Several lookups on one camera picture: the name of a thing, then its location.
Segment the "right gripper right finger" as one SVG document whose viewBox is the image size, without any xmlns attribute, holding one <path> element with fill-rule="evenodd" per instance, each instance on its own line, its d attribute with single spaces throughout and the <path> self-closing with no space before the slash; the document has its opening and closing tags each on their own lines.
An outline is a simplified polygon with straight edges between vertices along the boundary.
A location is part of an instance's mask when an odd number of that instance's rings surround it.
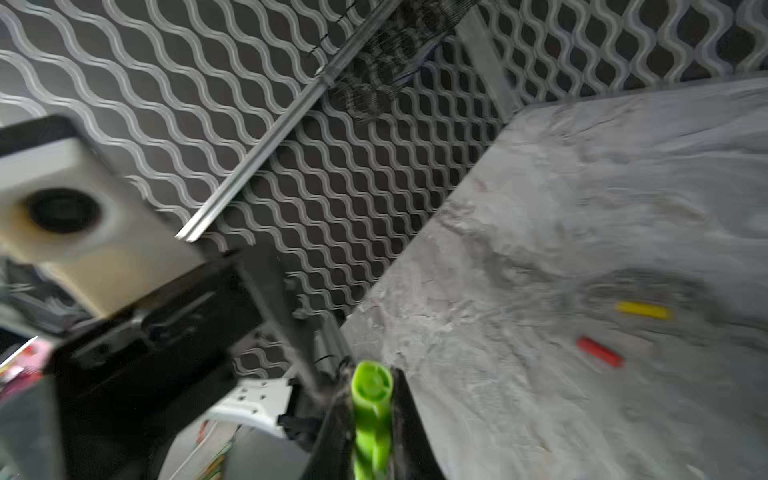
<svg viewBox="0 0 768 480">
<path fill-rule="evenodd" d="M 390 479 L 438 479 L 444 476 L 429 443 L 405 373 L 392 369 L 392 451 Z"/>
</svg>

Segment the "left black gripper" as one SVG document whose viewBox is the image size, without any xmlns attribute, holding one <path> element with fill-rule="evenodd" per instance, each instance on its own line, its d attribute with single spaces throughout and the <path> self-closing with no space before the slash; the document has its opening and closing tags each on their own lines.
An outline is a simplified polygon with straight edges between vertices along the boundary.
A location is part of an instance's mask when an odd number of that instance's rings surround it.
<svg viewBox="0 0 768 480">
<path fill-rule="evenodd" d="M 54 350 L 57 479 L 141 476 L 151 452 L 237 385 L 232 348 L 262 319 L 228 253 Z"/>
</svg>

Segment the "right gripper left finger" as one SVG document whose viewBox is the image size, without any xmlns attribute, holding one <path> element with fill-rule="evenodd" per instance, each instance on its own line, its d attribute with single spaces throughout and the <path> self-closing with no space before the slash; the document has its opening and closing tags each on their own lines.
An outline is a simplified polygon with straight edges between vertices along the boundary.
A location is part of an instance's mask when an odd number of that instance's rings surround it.
<svg viewBox="0 0 768 480">
<path fill-rule="evenodd" d="M 355 368 L 351 359 L 344 359 L 339 367 L 338 383 L 301 480 L 354 478 L 356 434 L 351 381 Z"/>
</svg>

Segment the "red pen cap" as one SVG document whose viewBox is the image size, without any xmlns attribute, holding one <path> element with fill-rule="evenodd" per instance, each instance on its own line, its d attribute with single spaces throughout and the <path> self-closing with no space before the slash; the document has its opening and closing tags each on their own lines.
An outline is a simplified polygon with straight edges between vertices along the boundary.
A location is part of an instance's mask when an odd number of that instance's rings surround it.
<svg viewBox="0 0 768 480">
<path fill-rule="evenodd" d="M 623 356 L 591 338 L 580 337 L 577 340 L 577 346 L 586 354 L 605 362 L 613 368 L 621 368 L 625 364 Z"/>
</svg>

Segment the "yellow pen cap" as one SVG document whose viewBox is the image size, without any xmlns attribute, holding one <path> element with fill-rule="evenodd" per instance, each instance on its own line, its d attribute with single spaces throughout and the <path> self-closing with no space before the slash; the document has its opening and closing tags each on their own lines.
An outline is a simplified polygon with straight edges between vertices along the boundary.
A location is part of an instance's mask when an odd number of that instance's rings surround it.
<svg viewBox="0 0 768 480">
<path fill-rule="evenodd" d="M 628 315 L 642 316 L 662 321 L 670 321 L 673 319 L 671 310 L 659 305 L 620 301 L 616 303 L 615 308 L 618 312 Z"/>
</svg>

